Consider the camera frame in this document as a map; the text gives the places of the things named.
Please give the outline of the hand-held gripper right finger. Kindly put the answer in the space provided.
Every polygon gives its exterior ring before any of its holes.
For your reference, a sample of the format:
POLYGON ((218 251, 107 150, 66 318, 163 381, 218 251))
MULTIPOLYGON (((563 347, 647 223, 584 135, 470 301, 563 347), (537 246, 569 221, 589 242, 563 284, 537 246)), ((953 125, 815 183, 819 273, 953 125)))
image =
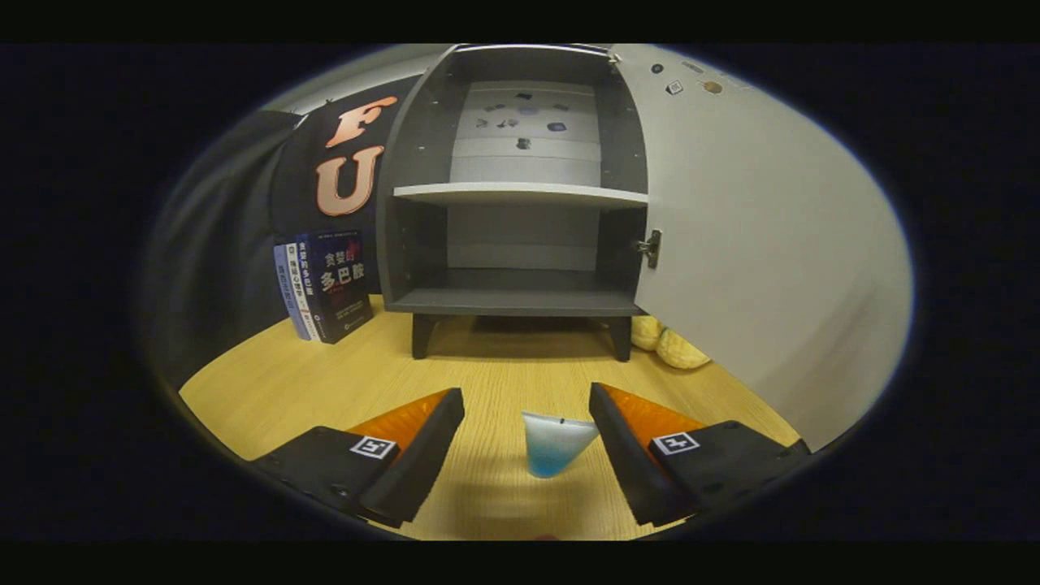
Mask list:
POLYGON ((728 509, 810 455, 802 440, 780 444, 739 421, 702 423, 601 382, 591 383, 588 411, 640 525, 728 509))

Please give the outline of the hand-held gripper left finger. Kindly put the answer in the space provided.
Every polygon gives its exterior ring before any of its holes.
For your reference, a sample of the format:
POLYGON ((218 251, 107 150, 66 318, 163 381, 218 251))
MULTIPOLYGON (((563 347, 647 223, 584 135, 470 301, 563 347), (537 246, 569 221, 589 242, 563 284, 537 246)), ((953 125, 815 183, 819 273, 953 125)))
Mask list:
POLYGON ((426 502, 464 416, 462 390, 447 388, 346 430, 316 426, 250 464, 338 514, 400 528, 426 502))

